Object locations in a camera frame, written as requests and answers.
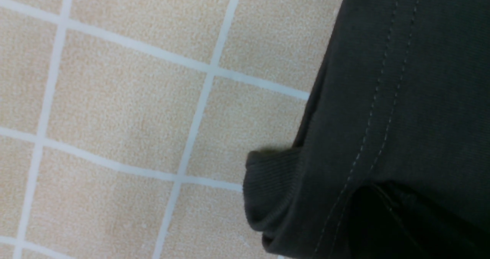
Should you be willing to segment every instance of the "ribbed cuff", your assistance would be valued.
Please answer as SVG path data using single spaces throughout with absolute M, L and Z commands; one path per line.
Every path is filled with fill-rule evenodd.
M 301 148 L 275 154 L 249 153 L 243 181 L 247 221 L 256 231 L 274 231 L 285 212 L 279 207 L 291 187 Z

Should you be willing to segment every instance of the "white grout line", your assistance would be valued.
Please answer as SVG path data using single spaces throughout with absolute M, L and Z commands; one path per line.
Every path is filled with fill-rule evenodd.
M 213 50 L 213 56 L 211 57 L 211 67 L 213 69 L 217 67 L 219 59 L 221 58 L 224 43 L 226 41 L 226 36 L 231 27 L 231 22 L 233 21 L 233 16 L 235 15 L 238 1 L 239 0 L 230 0 L 230 2 L 228 3 L 228 7 L 226 9 L 226 13 L 223 19 L 223 24 L 221 29 L 219 30 L 219 36 Z M 173 184 L 170 198 L 168 199 L 167 207 L 165 208 L 165 214 L 162 220 L 160 231 L 158 232 L 158 237 L 155 243 L 155 250 L 152 259 L 159 259 L 162 254 L 165 237 L 167 236 L 168 227 L 170 226 L 170 221 L 172 220 L 172 214 L 175 209 L 178 196 L 180 194 L 180 186 L 184 181 L 184 176 L 186 174 L 187 165 L 191 157 L 192 148 L 198 135 L 201 120 L 203 119 L 204 108 L 206 107 L 209 94 L 211 93 L 211 88 L 213 87 L 213 79 L 214 73 L 212 70 L 208 72 L 208 74 L 206 75 L 206 79 L 204 80 L 203 90 L 201 91 L 201 95 L 198 100 L 198 106 L 196 108 L 196 113 L 194 114 L 191 129 L 189 130 L 189 137 L 187 138 L 184 153 L 182 154 L 182 160 L 180 161 L 179 170 L 177 172 L 177 179 Z
M 234 81 L 243 82 L 243 83 L 247 83 L 250 85 L 255 85 L 255 86 L 258 86 L 260 88 L 264 88 L 264 89 L 271 90 L 274 92 L 282 93 L 282 94 L 292 96 L 292 97 L 296 97 L 296 98 L 299 98 L 302 100 L 308 100 L 308 98 L 310 97 L 310 94 L 308 92 L 296 90 L 296 89 L 293 89 L 290 87 L 286 87 L 284 85 L 280 85 L 278 83 L 274 83 L 274 82 L 267 81 L 264 79 L 256 78 L 253 76 L 248 76 L 248 75 L 245 75 L 243 73 L 230 71 L 230 70 L 223 69 L 223 68 L 217 68 L 216 76 L 221 76 L 224 78 L 232 79 Z
M 61 20 L 60 16 L 58 15 L 55 15 L 53 13 L 48 13 L 44 10 L 39 10 L 37 8 L 23 5 L 21 3 L 11 1 L 11 0 L 0 0 L 0 7 L 7 8 L 9 10 L 16 11 L 18 13 L 22 13 L 55 24 L 59 24 Z M 299 99 L 307 100 L 309 96 L 308 92 L 296 90 L 294 88 L 290 88 L 278 83 L 273 83 L 271 81 L 256 78 L 253 76 L 248 76 L 240 72 L 226 70 L 218 67 L 219 58 L 221 57 L 221 54 L 219 54 L 218 57 L 217 52 L 221 52 L 224 48 L 224 44 L 226 42 L 226 35 L 228 34 L 229 28 L 231 27 L 231 22 L 233 21 L 233 16 L 230 13 L 233 13 L 235 10 L 236 10 L 236 6 L 232 6 L 231 8 L 229 6 L 229 8 L 226 10 L 226 14 L 223 20 L 223 25 L 225 27 L 223 26 L 219 32 L 217 44 L 213 51 L 211 64 L 206 64 L 203 62 L 199 62 L 197 60 L 184 57 L 182 55 L 177 55 L 175 53 L 163 50 L 161 48 L 157 48 L 152 45 L 148 45 L 143 42 L 136 41 L 125 36 L 121 36 L 116 33 L 108 32 L 104 29 L 83 24 L 79 21 L 68 19 L 66 27 L 191 69 L 195 69 L 205 73 L 211 72 L 214 75 L 218 75 L 235 81 L 240 81 L 250 85 L 255 85 L 267 90 L 272 90 L 285 95 L 290 95 Z
M 242 192 L 241 184 L 233 184 L 231 182 L 216 181 L 214 179 L 194 177 L 194 176 L 184 176 L 182 178 L 182 183 L 186 184 L 200 184 L 202 186 L 216 187 L 219 189 L 228 189 L 231 191 Z
M 78 156 L 79 158 L 83 158 L 87 161 L 90 161 L 91 163 L 95 163 L 97 165 L 101 165 L 109 169 L 119 171 L 119 172 L 124 172 L 127 174 L 133 174 L 133 175 L 147 177 L 147 178 L 160 179 L 162 181 L 174 181 L 176 177 L 175 174 L 118 163 L 117 161 L 109 160 L 107 158 L 97 156 L 95 154 L 92 154 L 88 151 L 84 151 L 77 147 L 73 147 L 71 145 L 64 144 L 62 142 L 56 142 L 51 139 L 44 139 L 43 144 L 46 147 L 51 147 L 60 151 L 64 151 L 65 153 Z
M 140 41 L 133 40 L 131 38 L 115 34 L 112 32 L 108 32 L 104 29 L 100 29 L 94 26 L 86 25 L 81 22 L 75 20 L 68 21 L 68 28 L 74 29 L 76 31 L 82 32 L 84 34 L 88 34 L 91 36 L 98 37 L 100 39 L 110 41 L 126 48 L 131 48 L 136 51 L 140 51 L 146 54 L 150 54 L 154 57 L 167 60 L 169 62 L 173 62 L 191 69 L 196 69 L 198 71 L 209 72 L 210 66 L 206 63 L 199 62 L 197 60 L 193 60 L 166 50 L 162 50 L 161 48 L 157 48 L 148 44 L 145 44 Z
M 74 259 L 73 257 L 70 257 L 68 255 L 55 252 L 54 250 L 36 245 L 31 242 L 23 242 L 22 247 L 52 257 L 54 259 Z
M 60 16 L 56 14 L 49 13 L 44 10 L 39 10 L 38 8 L 33 8 L 31 6 L 24 5 L 12 0 L 0 0 L 0 7 L 34 18 L 38 18 L 43 21 L 52 22 L 54 24 L 58 24 L 60 20 Z
M 177 178 L 173 183 L 172 190 L 170 192 L 170 198 L 168 199 L 168 203 L 165 208 L 165 214 L 162 220 L 162 224 L 160 226 L 160 231 L 158 233 L 152 259 L 159 259 L 162 253 L 165 236 L 167 235 L 168 227 L 170 226 L 170 221 L 172 219 L 173 210 L 175 209 L 177 198 L 180 193 L 180 186 L 182 185 L 183 177 L 185 176 L 187 170 L 187 164 L 189 163 L 189 159 L 191 158 L 192 147 L 194 146 L 194 142 L 198 135 L 199 125 L 201 124 L 201 119 L 203 118 L 204 114 L 204 108 L 206 107 L 206 102 L 213 86 L 213 78 L 213 75 L 207 74 L 206 79 L 204 80 L 203 90 L 201 91 L 201 95 L 198 100 L 196 113 L 194 114 L 191 128 L 189 130 L 189 137 L 187 138 L 184 153 L 182 154 L 182 159 L 180 160 Z
M 27 132 L 19 132 L 5 127 L 0 127 L 0 135 L 20 139 L 25 142 L 36 142 L 37 137 Z
M 70 15 L 72 1 L 73 0 L 63 0 L 58 29 L 56 30 L 56 36 L 54 37 L 53 51 L 51 54 L 51 61 L 49 63 L 49 74 L 46 83 L 46 90 L 44 91 L 44 100 L 42 101 L 41 116 L 39 117 L 37 128 L 37 140 L 32 152 L 26 187 L 26 196 L 24 198 L 21 220 L 17 230 L 17 244 L 15 245 L 13 259 L 21 259 L 22 256 L 22 243 L 26 238 L 32 200 L 34 198 L 37 175 L 42 158 L 42 139 L 44 139 L 44 136 L 46 135 L 47 122 L 49 120 L 49 113 L 51 112 L 51 104 L 53 102 L 54 89 L 56 87 L 56 80 L 58 78 L 59 65 L 61 62 L 61 53 L 65 43 L 66 22 Z
M 0 243 L 7 245 L 16 245 L 17 239 L 12 237 L 0 236 Z M 45 248 L 30 242 L 21 243 L 22 248 L 30 249 L 32 251 L 38 252 L 40 254 L 44 254 L 46 256 L 52 257 L 54 259 L 74 259 L 73 257 L 61 254 L 59 252 L 55 252 L 50 250 L 49 248 Z
M 210 87 L 211 87 L 212 81 L 209 80 L 208 83 L 206 84 L 206 88 L 208 90 L 205 90 L 204 94 L 208 94 L 210 92 Z M 204 104 L 200 104 L 198 106 L 199 111 L 198 113 L 202 115 L 204 111 Z M 196 140 L 196 135 L 198 133 L 198 127 L 195 125 L 194 127 L 191 127 L 193 139 L 191 139 L 191 142 L 193 143 Z M 12 130 L 9 128 L 5 127 L 0 127 L 0 136 L 4 137 L 11 137 L 14 139 L 19 139 L 23 140 L 25 142 L 37 142 L 37 136 L 26 133 L 26 132 L 19 132 L 17 130 Z M 145 169 L 141 167 L 136 167 L 136 166 L 131 166 L 131 165 L 125 165 L 124 163 L 118 163 L 115 160 L 110 160 L 108 158 L 103 158 L 101 156 L 95 155 L 90 153 L 89 151 L 84 151 L 82 149 L 79 149 L 75 146 L 71 146 L 69 144 L 65 144 L 63 142 L 57 142 L 56 140 L 52 140 L 49 138 L 44 138 L 40 140 L 41 144 L 43 147 L 50 147 L 53 149 L 57 149 L 59 151 L 63 151 L 67 154 L 76 156 L 78 158 L 83 158 L 84 160 L 87 160 L 91 163 L 94 163 L 96 165 L 100 165 L 118 172 L 123 172 L 126 174 L 132 174 L 136 176 L 142 176 L 142 177 L 147 177 L 147 178 L 154 178 L 154 179 L 159 179 L 161 181 L 170 181 L 174 182 L 177 179 L 177 174 L 172 174 L 172 173 L 166 173 L 166 172 L 161 172 L 157 170 L 151 170 L 151 169 Z M 186 146 L 187 149 L 184 151 L 183 156 L 185 158 L 185 161 L 181 162 L 181 165 L 187 166 L 187 163 L 189 162 L 190 154 L 191 154 L 191 148 L 190 146 Z M 237 191 L 241 192 L 242 191 L 242 186 L 241 184 L 233 184 L 231 182 L 223 182 L 223 181 L 216 181 L 214 179 L 208 179 L 208 178 L 202 178 L 202 177 L 195 177 L 195 176 L 186 176 L 182 175 L 181 182 L 185 184 L 200 184 L 202 186 L 211 186 L 211 187 L 217 187 L 219 189 L 228 189 L 231 191 Z
M 223 24 L 221 25 L 221 29 L 219 30 L 219 35 L 217 37 L 216 45 L 213 50 L 213 56 L 211 57 L 212 67 L 218 67 L 219 65 L 219 59 L 221 58 L 224 43 L 226 42 L 228 32 L 231 28 L 231 23 L 233 22 L 233 17 L 235 16 L 235 10 L 238 7 L 238 1 L 239 0 L 230 0 L 230 2 L 228 3 L 228 8 L 226 8 L 226 13 L 224 14 L 223 18 Z
M 7 245 L 15 245 L 17 243 L 17 239 L 12 237 L 7 237 L 7 236 L 0 236 L 0 243 L 7 244 Z

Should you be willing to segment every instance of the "tiled floor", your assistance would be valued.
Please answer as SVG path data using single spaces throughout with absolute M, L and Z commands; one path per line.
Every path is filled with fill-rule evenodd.
M 0 0 L 0 259 L 277 258 L 247 152 L 287 147 L 341 0 Z

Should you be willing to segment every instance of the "seam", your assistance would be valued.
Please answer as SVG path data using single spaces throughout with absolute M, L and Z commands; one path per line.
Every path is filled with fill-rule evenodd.
M 345 184 L 343 186 L 343 189 L 340 191 L 340 193 L 339 193 L 339 195 L 338 195 L 335 203 L 332 205 L 332 208 L 330 209 L 330 212 L 329 212 L 329 214 L 328 214 L 325 222 L 323 223 L 323 228 L 322 228 L 322 231 L 320 232 L 320 238 L 318 239 L 318 242 L 317 242 L 317 245 L 316 245 L 315 250 L 313 252 L 312 258 L 315 257 L 315 255 L 318 252 L 318 248 L 320 248 L 320 242 L 322 241 L 323 235 L 325 234 L 325 229 L 327 227 L 328 221 L 330 220 L 330 217 L 332 216 L 332 213 L 333 213 L 334 209 L 338 205 L 338 202 L 340 201 L 341 196 L 343 195 L 343 193 L 347 189 L 347 186 L 348 186 L 350 180 L 352 179 L 352 174 L 354 173 L 354 169 L 355 169 L 355 167 L 357 165 L 357 160 L 359 160 L 359 157 L 361 156 L 361 153 L 362 153 L 362 151 L 364 149 L 364 145 L 366 144 L 366 138 L 368 136 L 369 127 L 371 126 L 371 118 L 372 118 L 372 114 L 373 114 L 373 111 L 374 111 L 374 104 L 376 102 L 377 95 L 378 95 L 378 90 L 379 90 L 379 85 L 380 85 L 380 82 L 381 82 L 381 77 L 385 73 L 385 65 L 386 65 L 386 59 L 387 59 L 387 52 L 388 52 L 389 44 L 390 44 L 390 41 L 391 41 L 391 36 L 392 36 L 392 32 L 393 32 L 393 24 L 395 22 L 395 17 L 397 15 L 397 9 L 398 9 L 398 6 L 399 6 L 399 1 L 400 0 L 395 0 L 395 6 L 394 6 L 394 9 L 393 9 L 393 12 L 392 12 L 392 18 L 391 18 L 391 22 L 390 22 L 390 27 L 388 29 L 388 35 L 386 37 L 386 42 L 385 42 L 385 51 L 383 53 L 383 60 L 382 60 L 382 65 L 381 65 L 381 73 L 380 73 L 380 76 L 378 76 L 378 80 L 376 81 L 376 88 L 375 88 L 374 95 L 373 95 L 373 98 L 372 98 L 371 109 L 369 110 L 369 117 L 367 118 L 367 126 L 366 126 L 366 130 L 364 130 L 364 136 L 363 136 L 363 141 L 362 141 L 361 147 L 359 148 L 359 152 L 357 153 L 357 156 L 356 156 L 355 160 L 352 163 L 352 168 L 349 171 L 349 175 L 348 175 L 347 180 L 346 180 L 346 182 L 345 182 Z
M 393 98 L 393 106 L 392 106 L 392 110 L 391 110 L 391 113 L 390 113 L 390 118 L 388 119 L 388 124 L 386 125 L 385 137 L 383 139 L 383 143 L 381 144 L 381 147 L 379 149 L 379 152 L 376 155 L 376 158 L 374 158 L 374 161 L 373 161 L 373 163 L 372 163 L 371 167 L 369 168 L 369 171 L 367 172 L 366 175 L 369 175 L 371 173 L 371 171 L 373 170 L 373 167 L 378 162 L 378 158 L 383 153 L 383 149 L 385 148 L 386 140 L 388 138 L 388 132 L 390 130 L 390 125 L 392 123 L 393 113 L 394 113 L 395 107 L 397 106 L 398 93 L 400 91 L 401 83 L 403 82 L 403 75 L 405 74 L 405 68 L 406 68 L 406 65 L 407 65 L 408 53 L 410 51 L 410 45 L 412 43 L 413 24 L 415 23 L 415 15 L 417 13 L 417 6 L 418 6 L 419 3 L 420 3 L 420 0 L 417 0 L 415 2 L 415 6 L 413 7 L 412 19 L 410 21 L 410 33 L 408 35 L 408 41 L 407 41 L 407 48 L 405 50 L 405 57 L 403 59 L 403 64 L 402 64 L 402 67 L 401 67 L 401 74 L 400 74 L 399 82 L 398 82 L 398 85 L 397 85 L 397 90 L 395 91 L 395 95 L 394 95 L 394 98 Z M 333 243 L 332 243 L 332 248 L 331 248 L 330 253 L 329 253 L 329 256 L 328 256 L 329 259 L 330 259 L 330 257 L 333 254 L 333 250 L 335 248 L 335 243 L 336 243 L 336 238 L 338 236 L 338 230 L 340 228 L 340 225 L 341 225 L 341 222 L 342 222 L 342 219 L 343 219 L 343 215 L 345 213 L 345 209 L 346 208 L 347 208 L 347 203 L 344 205 L 344 207 L 342 209 L 342 213 L 340 215 L 340 218 L 339 218 L 338 223 L 337 223 L 337 226 L 336 226 L 335 236 L 334 236 Z

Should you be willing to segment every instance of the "dark fabric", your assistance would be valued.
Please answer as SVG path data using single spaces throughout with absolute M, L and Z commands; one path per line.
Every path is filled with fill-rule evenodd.
M 250 155 L 245 212 L 265 249 L 438 258 L 434 247 L 451 245 L 490 257 L 475 242 L 490 233 L 489 50 L 490 0 L 344 0 L 292 150 Z M 385 233 L 369 240 L 374 227 L 356 221 Z M 372 232 L 355 238 L 356 227 Z M 424 236 L 444 231 L 457 236 Z

